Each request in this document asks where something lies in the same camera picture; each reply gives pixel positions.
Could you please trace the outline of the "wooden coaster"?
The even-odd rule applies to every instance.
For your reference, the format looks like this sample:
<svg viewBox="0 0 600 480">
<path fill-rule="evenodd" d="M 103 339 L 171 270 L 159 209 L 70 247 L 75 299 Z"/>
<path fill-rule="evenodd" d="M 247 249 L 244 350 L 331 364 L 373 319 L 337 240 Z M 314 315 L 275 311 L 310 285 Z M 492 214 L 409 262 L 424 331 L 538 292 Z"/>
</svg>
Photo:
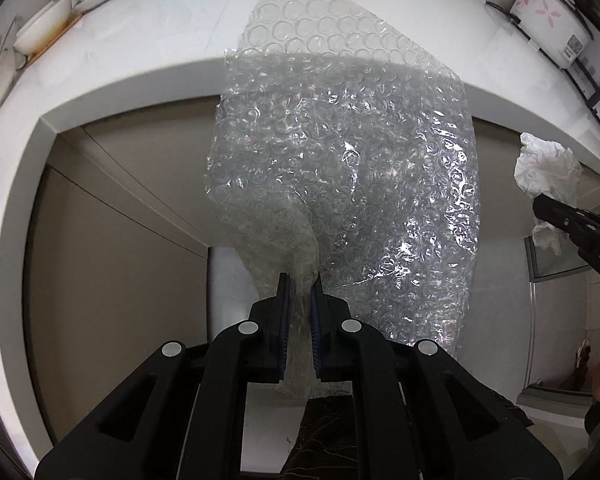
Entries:
<svg viewBox="0 0 600 480">
<path fill-rule="evenodd" d="M 42 47 L 42 49 L 39 50 L 38 53 L 35 53 L 30 58 L 28 58 L 27 62 L 24 63 L 23 67 L 27 68 L 27 67 L 31 66 L 33 63 L 35 63 L 45 52 L 48 51 L 48 49 L 50 47 L 53 47 L 53 45 L 56 44 L 56 42 L 60 38 L 65 36 L 65 34 L 70 29 L 72 29 L 74 26 L 76 26 L 76 24 L 78 24 L 79 21 L 82 20 L 82 18 L 83 18 L 83 14 L 76 14 L 76 16 L 74 16 L 73 19 L 63 29 L 61 29 L 61 31 L 58 32 L 58 34 L 54 38 L 52 38 L 52 40 L 50 40 L 50 42 L 48 44 L 46 44 L 45 47 Z"/>
</svg>

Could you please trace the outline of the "white bowl on coaster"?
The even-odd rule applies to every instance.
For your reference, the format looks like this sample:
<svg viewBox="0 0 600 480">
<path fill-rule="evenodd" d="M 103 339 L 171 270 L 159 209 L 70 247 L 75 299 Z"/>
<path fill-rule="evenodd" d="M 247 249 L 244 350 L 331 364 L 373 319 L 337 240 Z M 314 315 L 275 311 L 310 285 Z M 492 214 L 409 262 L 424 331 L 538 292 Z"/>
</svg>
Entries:
<svg viewBox="0 0 600 480">
<path fill-rule="evenodd" d="M 24 56 L 37 54 L 65 28 L 71 12 L 71 0 L 51 1 L 18 30 L 14 49 Z"/>
</svg>

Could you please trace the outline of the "white floral rice cooker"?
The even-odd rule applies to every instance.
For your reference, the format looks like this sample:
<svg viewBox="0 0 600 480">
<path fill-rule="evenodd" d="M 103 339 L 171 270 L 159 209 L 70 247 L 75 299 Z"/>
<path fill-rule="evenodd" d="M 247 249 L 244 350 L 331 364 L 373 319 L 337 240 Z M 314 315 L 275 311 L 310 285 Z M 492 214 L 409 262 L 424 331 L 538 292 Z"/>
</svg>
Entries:
<svg viewBox="0 0 600 480">
<path fill-rule="evenodd" d="M 570 0 L 515 0 L 510 14 L 530 40 L 565 70 L 594 40 L 584 17 Z"/>
</svg>

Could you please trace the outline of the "bubble wrap sheet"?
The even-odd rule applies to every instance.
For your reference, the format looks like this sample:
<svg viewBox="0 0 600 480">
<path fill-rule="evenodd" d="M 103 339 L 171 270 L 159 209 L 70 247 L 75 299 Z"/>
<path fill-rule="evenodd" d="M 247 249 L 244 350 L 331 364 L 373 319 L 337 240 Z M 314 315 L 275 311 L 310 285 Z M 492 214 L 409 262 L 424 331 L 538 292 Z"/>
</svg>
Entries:
<svg viewBox="0 0 600 480">
<path fill-rule="evenodd" d="M 388 339 L 454 352 L 479 233 L 464 84 L 349 0 L 258 0 L 215 116 L 206 191 L 259 294 L 294 284 L 282 389 L 328 396 L 314 283 Z"/>
</svg>

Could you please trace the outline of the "white tissue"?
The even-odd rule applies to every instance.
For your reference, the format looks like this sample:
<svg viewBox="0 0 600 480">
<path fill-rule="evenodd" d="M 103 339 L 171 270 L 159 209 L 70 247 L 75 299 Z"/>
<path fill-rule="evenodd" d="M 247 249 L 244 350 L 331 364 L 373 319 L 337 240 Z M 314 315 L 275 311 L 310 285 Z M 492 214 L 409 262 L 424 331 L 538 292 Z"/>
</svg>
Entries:
<svg viewBox="0 0 600 480">
<path fill-rule="evenodd" d="M 514 179 L 518 188 L 532 200 L 536 248 L 562 254 L 566 221 L 574 215 L 582 166 L 571 148 L 547 141 L 530 132 L 520 135 L 520 153 Z"/>
</svg>

